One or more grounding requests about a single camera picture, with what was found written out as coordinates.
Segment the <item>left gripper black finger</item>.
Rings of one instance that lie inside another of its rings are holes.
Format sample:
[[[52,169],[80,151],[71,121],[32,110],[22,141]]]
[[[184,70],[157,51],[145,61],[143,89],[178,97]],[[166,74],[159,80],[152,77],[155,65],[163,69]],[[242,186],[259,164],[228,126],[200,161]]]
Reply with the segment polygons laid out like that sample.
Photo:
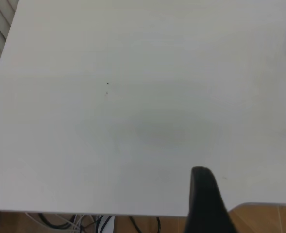
[[[189,212],[185,233],[236,233],[212,171],[196,166],[191,170]]]

